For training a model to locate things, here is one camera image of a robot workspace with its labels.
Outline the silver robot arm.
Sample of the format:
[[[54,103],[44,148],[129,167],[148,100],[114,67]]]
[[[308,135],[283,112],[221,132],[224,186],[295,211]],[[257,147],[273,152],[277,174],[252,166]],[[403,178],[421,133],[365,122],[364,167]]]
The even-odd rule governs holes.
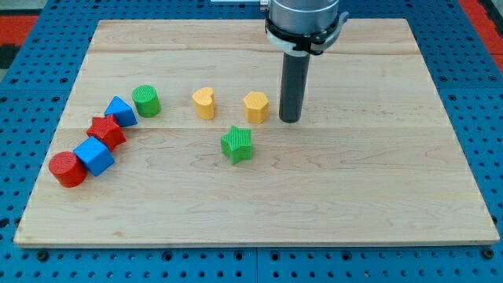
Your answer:
[[[313,34],[336,21],[339,0],[210,0],[215,5],[247,5],[263,8],[270,21],[294,34]]]

